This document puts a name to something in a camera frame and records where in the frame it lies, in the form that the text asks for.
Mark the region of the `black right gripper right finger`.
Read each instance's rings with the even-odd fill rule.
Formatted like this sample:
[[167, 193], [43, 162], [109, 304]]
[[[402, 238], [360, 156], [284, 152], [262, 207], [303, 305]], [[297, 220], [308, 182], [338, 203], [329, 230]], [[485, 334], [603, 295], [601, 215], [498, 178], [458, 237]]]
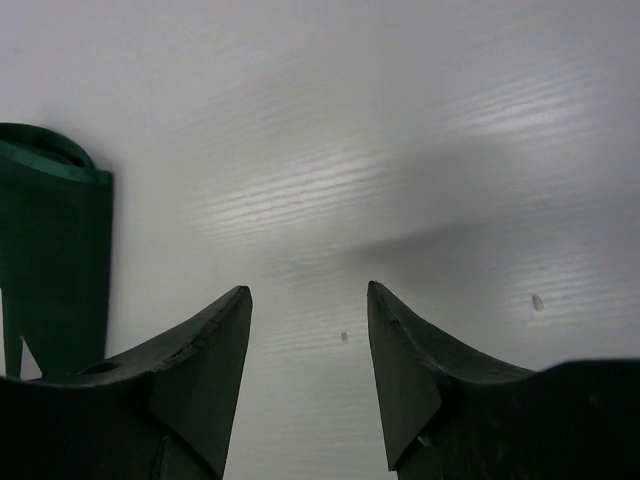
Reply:
[[401, 479], [635, 479], [639, 363], [569, 361], [532, 371], [367, 290], [387, 464]]

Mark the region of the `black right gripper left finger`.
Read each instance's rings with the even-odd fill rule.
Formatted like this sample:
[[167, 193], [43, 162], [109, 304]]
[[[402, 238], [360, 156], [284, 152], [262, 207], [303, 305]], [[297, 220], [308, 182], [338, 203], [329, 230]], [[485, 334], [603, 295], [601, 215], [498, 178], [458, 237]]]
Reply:
[[3, 379], [2, 477], [222, 478], [251, 315], [238, 286], [79, 374]]

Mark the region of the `dark green cloth napkin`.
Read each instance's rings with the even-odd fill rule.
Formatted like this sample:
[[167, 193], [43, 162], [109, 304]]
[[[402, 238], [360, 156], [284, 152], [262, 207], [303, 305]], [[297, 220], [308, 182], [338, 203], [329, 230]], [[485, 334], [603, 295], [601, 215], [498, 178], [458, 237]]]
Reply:
[[1, 289], [42, 375], [74, 375], [105, 353], [113, 175], [39, 126], [1, 126]]

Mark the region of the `steel table knife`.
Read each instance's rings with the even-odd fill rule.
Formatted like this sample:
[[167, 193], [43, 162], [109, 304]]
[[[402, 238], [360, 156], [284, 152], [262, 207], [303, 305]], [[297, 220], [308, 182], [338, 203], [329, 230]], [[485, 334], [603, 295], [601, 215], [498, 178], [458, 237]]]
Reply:
[[1, 289], [1, 324], [4, 375], [19, 380], [41, 378], [42, 371], [24, 338], [18, 310], [8, 288]]

